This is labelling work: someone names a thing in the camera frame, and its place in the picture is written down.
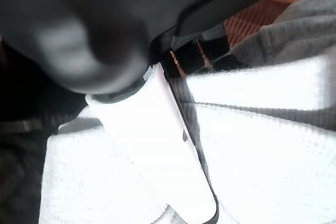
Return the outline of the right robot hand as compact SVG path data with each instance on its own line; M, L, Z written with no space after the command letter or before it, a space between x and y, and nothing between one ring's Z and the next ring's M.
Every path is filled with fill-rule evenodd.
M117 102L138 94L159 53L258 0L1 0L1 35L59 85Z

